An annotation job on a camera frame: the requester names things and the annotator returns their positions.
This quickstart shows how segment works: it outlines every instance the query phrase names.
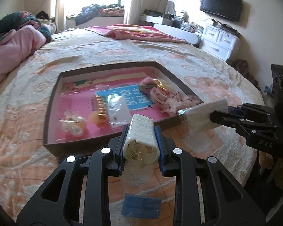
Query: drawer handle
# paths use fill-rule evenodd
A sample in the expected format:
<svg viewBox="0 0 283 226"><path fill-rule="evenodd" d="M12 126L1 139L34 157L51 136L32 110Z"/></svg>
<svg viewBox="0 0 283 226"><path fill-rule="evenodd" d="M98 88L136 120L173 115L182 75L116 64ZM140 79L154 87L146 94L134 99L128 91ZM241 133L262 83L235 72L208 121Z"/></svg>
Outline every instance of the drawer handle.
<svg viewBox="0 0 283 226"><path fill-rule="evenodd" d="M220 50L218 49L218 48L215 48L215 47L213 47L213 46L210 46L212 49L214 49L215 51L217 51L217 52L220 52Z"/></svg>

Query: drawer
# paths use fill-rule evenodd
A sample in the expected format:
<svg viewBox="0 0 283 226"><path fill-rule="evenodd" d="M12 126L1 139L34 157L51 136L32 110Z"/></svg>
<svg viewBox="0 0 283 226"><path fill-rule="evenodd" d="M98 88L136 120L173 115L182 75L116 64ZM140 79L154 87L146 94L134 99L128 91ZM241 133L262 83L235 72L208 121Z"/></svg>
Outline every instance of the drawer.
<svg viewBox="0 0 283 226"><path fill-rule="evenodd" d="M230 36L226 33L220 32L217 44L222 46L222 47L227 47L229 49L233 49L236 41L237 41L236 37L233 37L233 36Z"/></svg>
<svg viewBox="0 0 283 226"><path fill-rule="evenodd" d="M210 27L206 27L202 36L211 41L217 41L219 36L219 31Z"/></svg>
<svg viewBox="0 0 283 226"><path fill-rule="evenodd" d="M232 53L231 50L227 49L227 48L224 48L224 47L221 47L215 43L212 43L208 40L205 40L205 39L202 39L202 42L201 42L201 49L210 53L210 54L213 54L215 56L217 56L218 58L226 61L228 58L230 58L230 55Z"/></svg>

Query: blue label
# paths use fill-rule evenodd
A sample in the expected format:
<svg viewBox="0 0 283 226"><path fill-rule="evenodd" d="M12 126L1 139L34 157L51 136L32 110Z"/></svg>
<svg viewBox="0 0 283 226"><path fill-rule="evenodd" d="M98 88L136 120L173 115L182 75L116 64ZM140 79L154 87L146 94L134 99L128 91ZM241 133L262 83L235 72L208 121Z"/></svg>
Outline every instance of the blue label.
<svg viewBox="0 0 283 226"><path fill-rule="evenodd" d="M102 97L107 97L112 94L124 96L127 101L127 106L131 111L144 109L147 108L149 105L153 105L153 102L151 101L150 97L142 93L139 90L138 85L130 85L130 86L98 91L96 94Z"/></svg>

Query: red and pink blanket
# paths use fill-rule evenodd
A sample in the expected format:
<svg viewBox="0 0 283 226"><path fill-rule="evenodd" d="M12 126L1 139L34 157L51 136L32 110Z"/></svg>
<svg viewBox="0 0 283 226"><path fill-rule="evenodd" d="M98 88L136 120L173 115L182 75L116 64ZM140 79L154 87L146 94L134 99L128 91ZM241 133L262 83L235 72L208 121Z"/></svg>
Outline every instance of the red and pink blanket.
<svg viewBox="0 0 283 226"><path fill-rule="evenodd" d="M117 40L145 40L145 41L167 41L176 43L188 43L171 35L165 34L152 26L141 25L112 25L112 26L92 26L85 28L99 35L111 37Z"/></svg>

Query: white plastic tube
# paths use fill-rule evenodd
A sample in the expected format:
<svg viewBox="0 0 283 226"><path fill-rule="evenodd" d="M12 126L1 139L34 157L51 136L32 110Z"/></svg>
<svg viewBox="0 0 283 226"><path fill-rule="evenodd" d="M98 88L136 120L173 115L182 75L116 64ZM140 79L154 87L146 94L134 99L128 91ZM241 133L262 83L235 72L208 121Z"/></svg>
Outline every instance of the white plastic tube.
<svg viewBox="0 0 283 226"><path fill-rule="evenodd" d="M143 115L133 115L124 143L124 159L141 159L141 167L144 167L153 165L159 155L153 120Z"/></svg>

